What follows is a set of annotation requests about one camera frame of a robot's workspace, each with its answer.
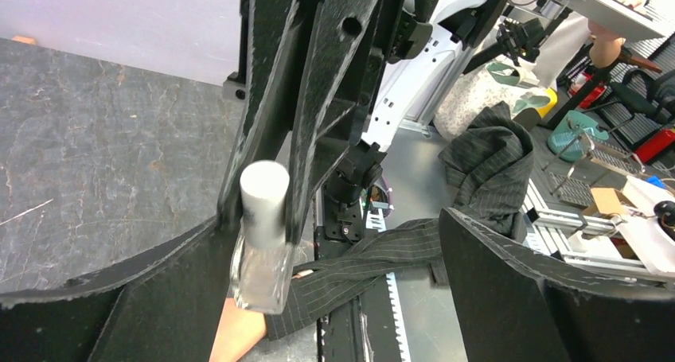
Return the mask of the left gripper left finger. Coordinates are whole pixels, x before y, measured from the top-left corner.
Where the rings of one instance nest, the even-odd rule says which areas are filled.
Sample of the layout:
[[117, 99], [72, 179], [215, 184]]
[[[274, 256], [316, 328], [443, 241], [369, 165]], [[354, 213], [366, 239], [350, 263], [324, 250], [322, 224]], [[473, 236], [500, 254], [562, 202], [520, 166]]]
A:
[[4, 361], [207, 361], [236, 232], [215, 220], [50, 290], [1, 296]]

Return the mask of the tan block right wall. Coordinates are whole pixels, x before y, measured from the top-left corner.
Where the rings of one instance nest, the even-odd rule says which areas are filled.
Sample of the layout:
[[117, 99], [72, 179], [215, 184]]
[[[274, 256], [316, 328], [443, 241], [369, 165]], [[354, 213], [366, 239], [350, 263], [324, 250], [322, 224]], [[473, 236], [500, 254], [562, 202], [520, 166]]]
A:
[[27, 45], [37, 45], [37, 40], [32, 37], [14, 36], [12, 41], [20, 42]]

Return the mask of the mannequin hand with red nails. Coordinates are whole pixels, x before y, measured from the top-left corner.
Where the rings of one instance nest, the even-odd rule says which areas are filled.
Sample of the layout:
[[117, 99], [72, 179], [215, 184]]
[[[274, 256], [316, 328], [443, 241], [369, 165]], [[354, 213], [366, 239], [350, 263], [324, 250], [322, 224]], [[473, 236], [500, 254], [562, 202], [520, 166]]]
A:
[[293, 322], [289, 315], [242, 309], [234, 298], [226, 298], [209, 360], [238, 361], [264, 338], [276, 341], [307, 327]]

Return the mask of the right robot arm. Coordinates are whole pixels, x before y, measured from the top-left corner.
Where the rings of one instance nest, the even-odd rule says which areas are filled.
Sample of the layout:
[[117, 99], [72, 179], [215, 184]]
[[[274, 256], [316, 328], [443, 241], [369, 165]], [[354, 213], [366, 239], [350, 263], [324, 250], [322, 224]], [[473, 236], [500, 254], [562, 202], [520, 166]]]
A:
[[217, 203], [217, 229], [237, 235], [240, 176], [291, 139], [282, 241], [299, 242], [314, 195], [334, 237], [364, 232], [356, 207], [381, 175], [416, 100], [489, 32], [508, 0], [240, 0], [241, 49], [231, 81], [244, 116]]

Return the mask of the clear nail polish bottle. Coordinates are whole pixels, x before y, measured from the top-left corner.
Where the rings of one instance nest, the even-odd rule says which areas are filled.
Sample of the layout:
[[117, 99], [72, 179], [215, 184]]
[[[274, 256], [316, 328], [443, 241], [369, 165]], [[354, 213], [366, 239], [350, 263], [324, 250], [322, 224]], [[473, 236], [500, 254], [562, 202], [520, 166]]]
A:
[[253, 162], [240, 176], [243, 216], [230, 270], [233, 297], [240, 309], [283, 312], [295, 252], [286, 241], [289, 182], [285, 166], [269, 160]]

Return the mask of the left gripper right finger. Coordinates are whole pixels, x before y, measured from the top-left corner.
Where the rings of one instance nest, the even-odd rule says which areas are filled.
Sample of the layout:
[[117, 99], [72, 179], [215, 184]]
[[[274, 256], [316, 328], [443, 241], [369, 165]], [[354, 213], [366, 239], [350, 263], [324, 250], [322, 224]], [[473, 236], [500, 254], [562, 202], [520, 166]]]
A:
[[673, 360], [673, 291], [574, 267], [452, 208], [439, 238], [469, 360]]

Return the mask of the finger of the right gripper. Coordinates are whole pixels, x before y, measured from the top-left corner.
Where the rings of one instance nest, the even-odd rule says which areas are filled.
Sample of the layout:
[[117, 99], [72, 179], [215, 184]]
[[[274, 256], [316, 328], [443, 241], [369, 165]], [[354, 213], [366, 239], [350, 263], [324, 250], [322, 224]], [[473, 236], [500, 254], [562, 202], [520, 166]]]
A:
[[239, 178], [247, 165], [271, 154], [263, 142], [271, 116], [279, 109], [283, 46], [297, 0], [241, 0], [240, 66], [244, 110], [217, 202], [217, 228], [236, 231], [242, 215]]
[[371, 96], [368, 57], [382, 0], [291, 0], [284, 90], [295, 103], [286, 241], [297, 244], [313, 195], [345, 158], [352, 118]]

